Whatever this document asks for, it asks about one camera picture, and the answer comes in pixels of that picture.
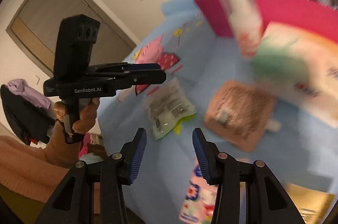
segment blurry bottle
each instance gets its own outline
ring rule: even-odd
[[[263,36],[263,19],[254,0],[220,0],[243,58],[250,60]]]

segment pink storage box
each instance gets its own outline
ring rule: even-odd
[[[291,24],[338,42],[338,12],[314,0],[255,0],[264,27],[271,21]],[[233,37],[219,0],[195,0],[218,36]]]

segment orange package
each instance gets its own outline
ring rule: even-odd
[[[264,130],[279,130],[270,120],[276,100],[261,89],[226,81],[210,100],[204,121],[206,126],[245,152],[251,152]]]

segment blue bedsheet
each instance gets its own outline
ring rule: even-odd
[[[337,130],[295,106],[277,102],[273,117],[281,122],[281,130],[266,133],[251,153],[244,153],[205,128],[203,117],[212,95],[229,79],[252,83],[250,67],[241,59],[236,41],[216,37],[192,0],[168,2],[163,5],[163,13],[166,21],[126,61],[140,62],[140,49],[156,43],[162,52],[159,62],[174,59],[172,65],[163,66],[166,82],[174,77],[179,80],[197,114],[182,124],[179,135],[172,131],[155,141],[144,99],[156,86],[101,99],[98,119],[108,154],[131,141],[139,127],[147,130],[148,143],[139,176],[132,186],[123,189],[126,205],[146,224],[181,223],[178,214],[196,159],[192,145],[195,127],[201,127],[207,140],[235,158],[265,161],[283,184],[337,193]],[[149,57],[157,58],[151,53]]]

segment metal pivot bolt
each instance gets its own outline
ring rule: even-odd
[[[265,166],[265,163],[264,163],[263,161],[261,161],[261,160],[257,160],[257,161],[256,161],[256,165],[257,165],[258,167],[264,167],[264,166]]]
[[[75,163],[75,167],[77,167],[77,168],[82,168],[84,165],[85,165],[85,164],[84,164],[82,161],[77,161],[77,162]]]
[[[219,153],[218,154],[218,158],[220,158],[220,159],[227,159],[228,155],[226,153]]]
[[[120,154],[120,153],[114,153],[113,155],[112,155],[112,158],[113,159],[120,159],[122,157],[122,154]]]

